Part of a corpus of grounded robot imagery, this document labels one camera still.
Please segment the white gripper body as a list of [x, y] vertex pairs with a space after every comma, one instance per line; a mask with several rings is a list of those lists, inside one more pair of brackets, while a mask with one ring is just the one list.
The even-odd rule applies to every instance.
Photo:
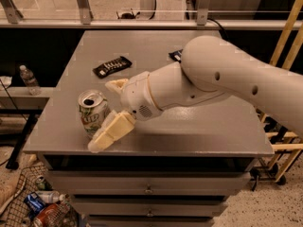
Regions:
[[120, 95], [122, 108], [139, 121], [150, 120], [163, 112], [153, 99], [150, 75], [150, 72], [143, 72], [130, 78]]

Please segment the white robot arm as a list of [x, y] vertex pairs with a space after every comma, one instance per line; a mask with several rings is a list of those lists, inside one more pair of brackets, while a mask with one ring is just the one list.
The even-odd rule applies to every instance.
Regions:
[[259, 61], [214, 36], [189, 41], [179, 62], [105, 86], [119, 94], [122, 111], [110, 112], [97, 130], [88, 144], [93, 153], [128, 134], [138, 120], [229, 96], [253, 104], [297, 135], [303, 133], [303, 76]]

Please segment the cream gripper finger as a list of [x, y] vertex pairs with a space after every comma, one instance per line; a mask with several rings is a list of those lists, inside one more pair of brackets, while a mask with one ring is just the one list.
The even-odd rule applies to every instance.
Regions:
[[117, 79], [117, 80], [110, 80], [105, 83], [105, 87], [113, 93], [117, 93], [121, 95], [123, 93], [125, 85], [128, 83], [128, 79]]
[[88, 144], [93, 153], [101, 152], [134, 129], [136, 120], [126, 111], [112, 110]]

